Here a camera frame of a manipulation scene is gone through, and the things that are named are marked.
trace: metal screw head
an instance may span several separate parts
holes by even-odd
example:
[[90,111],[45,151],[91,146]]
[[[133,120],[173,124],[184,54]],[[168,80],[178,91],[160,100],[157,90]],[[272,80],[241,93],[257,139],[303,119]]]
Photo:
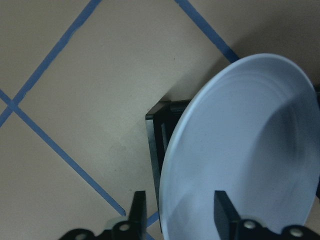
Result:
[[129,228],[130,228],[130,224],[128,224],[128,223],[124,223],[124,224],[119,226],[119,230],[123,231],[123,232],[129,230]]
[[85,240],[87,237],[87,234],[85,233],[80,233],[77,236],[75,236],[74,240]]
[[243,226],[247,229],[254,229],[256,227],[256,224],[253,221],[245,221],[243,223]]
[[294,237],[300,238],[304,235],[304,233],[299,228],[291,228],[290,234]]

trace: screw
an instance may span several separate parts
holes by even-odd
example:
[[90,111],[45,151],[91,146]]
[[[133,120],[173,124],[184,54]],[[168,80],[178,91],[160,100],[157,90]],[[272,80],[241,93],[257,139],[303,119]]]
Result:
[[299,228],[291,228],[290,234],[297,238],[300,238],[304,235],[304,233]]
[[87,234],[85,233],[80,233],[77,236],[75,236],[74,240],[85,240],[87,237]]
[[122,224],[122,225],[119,226],[119,230],[120,230],[120,231],[123,231],[123,232],[129,230],[129,228],[130,228],[130,225],[127,224],[127,223]]
[[247,229],[254,229],[256,227],[256,224],[253,221],[245,221],[243,226]]

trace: beige floor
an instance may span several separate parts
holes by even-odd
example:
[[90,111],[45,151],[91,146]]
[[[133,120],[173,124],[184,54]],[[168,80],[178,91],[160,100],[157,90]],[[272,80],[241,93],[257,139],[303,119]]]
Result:
[[[0,89],[11,99],[88,0],[1,1]],[[317,1],[191,0],[239,55],[270,52],[320,83]],[[128,213],[146,190],[157,211],[144,117],[230,64],[174,0],[102,1],[19,107]],[[0,100],[0,113],[6,105]],[[0,128],[2,238],[99,234],[119,214],[15,113]],[[307,225],[320,230],[315,201]],[[148,229],[162,239],[159,221]]]

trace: blue tape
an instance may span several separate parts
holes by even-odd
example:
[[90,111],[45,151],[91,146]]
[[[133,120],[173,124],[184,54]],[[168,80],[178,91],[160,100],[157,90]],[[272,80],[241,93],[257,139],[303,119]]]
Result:
[[152,224],[154,224],[159,219],[159,212],[155,212],[152,214],[146,221],[146,227],[150,227]]
[[27,114],[25,114],[1,89],[0,98],[14,111],[42,140],[44,140],[71,168],[73,168],[96,192],[103,197],[119,214],[126,215],[125,210],[58,144],[55,143]]
[[13,101],[17,105],[19,105],[19,103],[24,99],[27,92],[31,90],[31,88],[37,83],[44,71],[49,67],[49,65],[57,57],[57,55],[64,49],[64,47],[67,45],[67,43],[69,42],[73,34],[76,32],[76,30],[84,24],[84,22],[89,18],[89,16],[93,13],[93,11],[100,2],[101,0],[91,0],[85,6],[85,8],[82,10],[79,16],[74,20],[74,22],[62,35],[60,40],[54,45],[49,54],[44,58],[44,60],[40,63],[40,65],[30,76],[30,78],[26,81],[26,83],[22,86],[22,88],[13,98]]
[[155,240],[149,233],[146,233],[147,240]]
[[0,128],[5,123],[5,121],[9,118],[9,116],[12,114],[12,110],[9,107],[6,107],[5,110],[0,115]]
[[230,63],[239,60],[235,52],[226,44],[219,34],[210,26],[210,24],[198,13],[188,0],[175,0],[182,10],[191,18],[191,20],[200,28],[200,30],[210,39],[210,41],[220,50]]
[[[1,89],[0,89],[0,99],[2,99],[7,105],[11,103],[11,99]],[[11,114],[12,114],[12,110],[10,107],[7,106],[0,115],[0,128]]]

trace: white plate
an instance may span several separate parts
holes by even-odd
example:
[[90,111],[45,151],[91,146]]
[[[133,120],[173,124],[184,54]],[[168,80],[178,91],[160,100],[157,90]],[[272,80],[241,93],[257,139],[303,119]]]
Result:
[[279,233],[304,224],[320,174],[320,113],[308,77],[274,54],[245,57],[194,97],[167,148],[159,191],[165,240],[218,240],[215,190]]

